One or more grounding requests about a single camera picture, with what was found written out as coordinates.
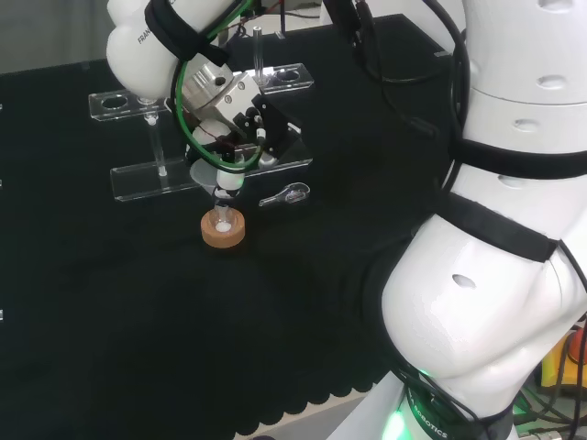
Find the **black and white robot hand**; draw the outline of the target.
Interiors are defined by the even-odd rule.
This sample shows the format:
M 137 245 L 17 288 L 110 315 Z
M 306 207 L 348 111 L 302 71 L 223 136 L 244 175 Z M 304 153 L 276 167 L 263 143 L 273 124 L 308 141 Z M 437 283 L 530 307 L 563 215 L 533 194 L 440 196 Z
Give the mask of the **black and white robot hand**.
M 186 144 L 190 181 L 218 201 L 235 199 L 247 176 L 280 167 L 301 140 L 299 126 L 271 103 L 253 76 L 227 66 L 191 71 L 178 62 L 169 108 Z

